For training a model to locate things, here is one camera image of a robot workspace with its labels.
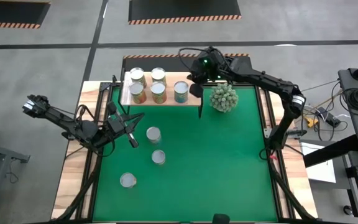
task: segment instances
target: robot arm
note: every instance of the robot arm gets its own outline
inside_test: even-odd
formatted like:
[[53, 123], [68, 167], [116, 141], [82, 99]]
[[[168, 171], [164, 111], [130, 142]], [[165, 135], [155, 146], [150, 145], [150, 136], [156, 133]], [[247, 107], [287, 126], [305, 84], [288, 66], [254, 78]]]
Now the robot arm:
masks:
[[23, 112], [33, 118], [43, 118], [65, 130], [62, 136], [68, 140], [76, 139], [80, 144], [94, 152], [99, 152], [103, 146], [113, 142], [122, 135], [127, 135], [132, 147], [139, 146], [133, 136], [137, 123], [144, 116], [143, 113], [126, 115], [119, 114], [113, 102], [108, 103], [107, 109], [114, 115], [103, 121], [103, 125], [98, 126], [92, 121], [82, 121], [79, 118], [71, 118], [52, 107], [46, 96], [28, 96], [28, 101], [24, 104]]
[[294, 119], [301, 116], [306, 101], [297, 85], [252, 69], [248, 57], [224, 57], [213, 47], [201, 51], [193, 62], [190, 72], [188, 79], [195, 83], [190, 87], [190, 93], [197, 97], [201, 97], [204, 83], [208, 80], [214, 82], [219, 77], [229, 83], [250, 83], [278, 94], [282, 99], [284, 117], [270, 133], [267, 147], [272, 151], [283, 149], [287, 139], [287, 129]]

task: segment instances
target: green tabletop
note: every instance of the green tabletop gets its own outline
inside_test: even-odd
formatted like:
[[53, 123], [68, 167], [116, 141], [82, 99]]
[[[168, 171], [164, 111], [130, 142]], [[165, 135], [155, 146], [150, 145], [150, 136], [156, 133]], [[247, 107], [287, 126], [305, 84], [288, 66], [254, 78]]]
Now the green tabletop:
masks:
[[[134, 133], [139, 147], [122, 137], [103, 158], [93, 220], [210, 222], [224, 213], [232, 222], [277, 221], [269, 169], [258, 157], [264, 139], [255, 89], [236, 90], [238, 106], [221, 113], [205, 89], [201, 119], [197, 107], [131, 106], [131, 114], [145, 113]], [[161, 130], [159, 145], [146, 137], [151, 126]], [[151, 159], [156, 149], [166, 154], [162, 166]], [[137, 179], [131, 189], [120, 185], [125, 172]]]

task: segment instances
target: silver can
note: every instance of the silver can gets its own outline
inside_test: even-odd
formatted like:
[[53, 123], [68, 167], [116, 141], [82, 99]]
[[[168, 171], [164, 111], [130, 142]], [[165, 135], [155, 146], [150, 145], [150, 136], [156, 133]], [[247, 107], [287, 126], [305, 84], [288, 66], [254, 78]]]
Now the silver can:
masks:
[[150, 127], [146, 131], [147, 139], [153, 144], [158, 144], [161, 141], [161, 131], [157, 127]]
[[131, 83], [129, 85], [129, 92], [131, 93], [132, 99], [135, 103], [144, 103], [147, 99], [143, 84], [140, 82]]
[[136, 68], [131, 69], [130, 73], [131, 73], [131, 79], [133, 82], [140, 82], [141, 84], [143, 84], [143, 87], [147, 86], [143, 69], [136, 67]]
[[175, 101], [178, 103], [186, 103], [188, 99], [189, 85], [187, 82], [179, 81], [173, 87], [175, 90]]
[[167, 85], [165, 79], [165, 70], [163, 68], [155, 68], [152, 70], [152, 80], [153, 82], [162, 82], [164, 85]]
[[152, 96], [154, 102], [161, 104], [167, 100], [167, 92], [165, 91], [166, 87], [162, 82], [153, 82], [150, 90], [152, 91]]
[[136, 177], [131, 173], [125, 173], [121, 176], [119, 182], [125, 188], [132, 188], [136, 184]]
[[152, 154], [152, 160], [155, 164], [162, 165], [165, 163], [165, 152], [156, 150]]

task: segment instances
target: table leg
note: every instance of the table leg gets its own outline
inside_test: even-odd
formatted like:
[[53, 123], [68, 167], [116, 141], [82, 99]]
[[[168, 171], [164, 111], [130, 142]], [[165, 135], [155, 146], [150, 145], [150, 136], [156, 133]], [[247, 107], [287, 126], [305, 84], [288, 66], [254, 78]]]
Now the table leg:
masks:
[[27, 163], [30, 159], [29, 155], [24, 155], [15, 151], [12, 151], [10, 149], [6, 149], [4, 147], [0, 147], [0, 154], [12, 157], [14, 159], [20, 160], [21, 163]]
[[350, 151], [358, 151], [358, 140], [355, 134], [326, 146], [325, 148], [309, 153], [303, 157], [303, 160], [306, 167], [311, 167], [330, 159], [334, 159], [335, 157], [345, 155]]

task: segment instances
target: white paper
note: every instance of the white paper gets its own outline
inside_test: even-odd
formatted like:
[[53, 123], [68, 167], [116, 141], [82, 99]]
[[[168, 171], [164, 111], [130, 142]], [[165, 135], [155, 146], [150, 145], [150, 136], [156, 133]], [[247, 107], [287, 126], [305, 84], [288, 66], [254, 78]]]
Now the white paper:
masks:
[[[309, 153], [312, 153], [322, 148], [324, 148], [324, 146], [301, 142], [301, 149], [303, 155], [307, 155]], [[311, 180], [320, 180], [325, 182], [336, 183], [333, 160], [329, 160], [308, 167], [306, 168], [306, 172], [308, 173], [308, 177]]]

